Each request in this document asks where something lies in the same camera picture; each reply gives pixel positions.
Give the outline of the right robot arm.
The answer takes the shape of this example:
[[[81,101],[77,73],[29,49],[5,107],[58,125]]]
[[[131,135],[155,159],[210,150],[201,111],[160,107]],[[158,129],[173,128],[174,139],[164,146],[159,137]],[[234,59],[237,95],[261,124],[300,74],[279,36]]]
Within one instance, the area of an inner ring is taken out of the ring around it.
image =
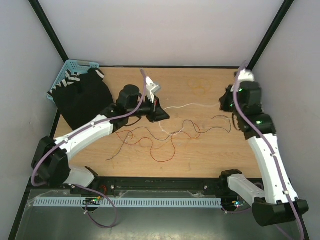
[[[232,169],[221,173],[219,190],[225,195],[235,192],[244,199],[262,227],[300,223],[302,215],[309,210],[308,202],[298,197],[288,178],[278,149],[275,125],[263,111],[260,85],[243,81],[238,90],[229,85],[219,102],[222,111],[236,116],[239,130],[256,157],[263,184],[263,188],[259,188],[241,171]]]

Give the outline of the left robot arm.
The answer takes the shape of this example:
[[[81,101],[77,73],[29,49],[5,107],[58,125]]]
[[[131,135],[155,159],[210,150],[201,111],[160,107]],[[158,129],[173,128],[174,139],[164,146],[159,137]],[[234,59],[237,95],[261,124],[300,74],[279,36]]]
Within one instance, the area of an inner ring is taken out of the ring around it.
[[[156,92],[159,84],[147,83],[140,93],[135,85],[126,85],[115,103],[102,110],[93,120],[64,136],[42,138],[32,160],[31,183],[35,187],[47,184],[80,185],[89,194],[96,193],[100,181],[89,167],[70,166],[70,160],[95,141],[109,136],[128,124],[129,117],[145,116],[151,123],[169,119],[161,108]]]

